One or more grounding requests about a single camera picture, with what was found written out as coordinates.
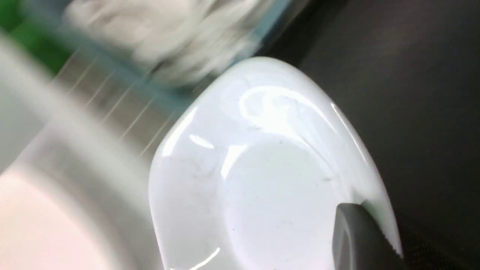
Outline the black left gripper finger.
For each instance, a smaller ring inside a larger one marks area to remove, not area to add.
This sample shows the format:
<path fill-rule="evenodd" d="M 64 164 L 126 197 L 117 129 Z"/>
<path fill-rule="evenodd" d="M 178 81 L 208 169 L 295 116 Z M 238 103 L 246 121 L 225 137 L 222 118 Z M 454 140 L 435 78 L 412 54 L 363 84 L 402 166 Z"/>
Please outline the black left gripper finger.
<path fill-rule="evenodd" d="M 336 270 L 407 270 L 373 217 L 360 204 L 336 208 L 331 251 Z"/>

